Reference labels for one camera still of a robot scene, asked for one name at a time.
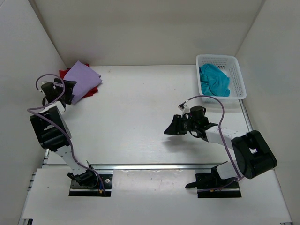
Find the teal cloth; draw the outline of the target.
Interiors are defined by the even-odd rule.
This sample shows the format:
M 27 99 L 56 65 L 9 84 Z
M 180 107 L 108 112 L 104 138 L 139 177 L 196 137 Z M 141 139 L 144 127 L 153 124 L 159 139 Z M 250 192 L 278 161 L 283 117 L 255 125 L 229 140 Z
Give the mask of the teal cloth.
M 202 94 L 208 96 L 228 97 L 230 95 L 230 78 L 213 64 L 199 67 Z

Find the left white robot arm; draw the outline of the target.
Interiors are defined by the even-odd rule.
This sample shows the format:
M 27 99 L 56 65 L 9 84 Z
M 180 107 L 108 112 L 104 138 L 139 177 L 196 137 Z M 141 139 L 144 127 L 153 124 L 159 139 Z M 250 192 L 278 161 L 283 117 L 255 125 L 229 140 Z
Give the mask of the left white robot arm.
M 67 176 L 80 186 L 93 188 L 100 184 L 99 175 L 90 164 L 84 165 L 76 158 L 70 130 L 62 117 L 66 105 L 71 104 L 74 97 L 76 82 L 64 81 L 55 75 L 54 81 L 38 86 L 41 78 L 50 75 L 42 75 L 36 80 L 36 89 L 44 94 L 44 98 L 41 107 L 27 110 L 31 114 L 31 125 L 40 146 L 58 155 L 70 167 Z

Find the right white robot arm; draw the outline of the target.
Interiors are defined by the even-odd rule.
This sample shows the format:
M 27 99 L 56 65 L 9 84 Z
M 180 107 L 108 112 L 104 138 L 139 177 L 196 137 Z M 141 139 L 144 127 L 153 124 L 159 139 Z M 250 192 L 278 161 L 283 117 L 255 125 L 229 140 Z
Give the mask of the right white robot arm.
M 206 108 L 194 106 L 188 108 L 181 104 L 181 115 L 174 115 L 171 124 L 164 131 L 165 135 L 185 135 L 190 133 L 209 143 L 217 143 L 225 150 L 233 150 L 229 161 L 211 169 L 210 174 L 185 186 L 199 188 L 202 191 L 216 191 L 225 188 L 240 178 L 252 179 L 264 172 L 274 169 L 277 160 L 257 130 L 248 133 L 222 128 L 220 124 L 211 123 L 205 116 Z

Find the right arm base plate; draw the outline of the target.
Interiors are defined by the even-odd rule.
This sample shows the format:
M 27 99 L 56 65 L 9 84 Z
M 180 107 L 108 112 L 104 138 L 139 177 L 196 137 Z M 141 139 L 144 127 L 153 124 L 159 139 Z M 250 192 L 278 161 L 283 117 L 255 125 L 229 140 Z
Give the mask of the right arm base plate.
M 195 181 L 188 183 L 186 189 L 197 189 L 197 198 L 241 198 L 236 178 L 221 179 L 212 173 L 197 173 Z

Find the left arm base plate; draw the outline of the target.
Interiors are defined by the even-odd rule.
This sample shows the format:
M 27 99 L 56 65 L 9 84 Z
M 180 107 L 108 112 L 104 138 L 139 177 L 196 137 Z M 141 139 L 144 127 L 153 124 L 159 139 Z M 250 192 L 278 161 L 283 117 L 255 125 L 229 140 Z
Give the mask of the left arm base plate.
M 103 183 L 90 170 L 80 175 L 74 175 L 69 172 L 67 174 L 71 179 L 69 196 L 110 197 L 112 193 L 113 173 L 100 173 L 99 175 Z

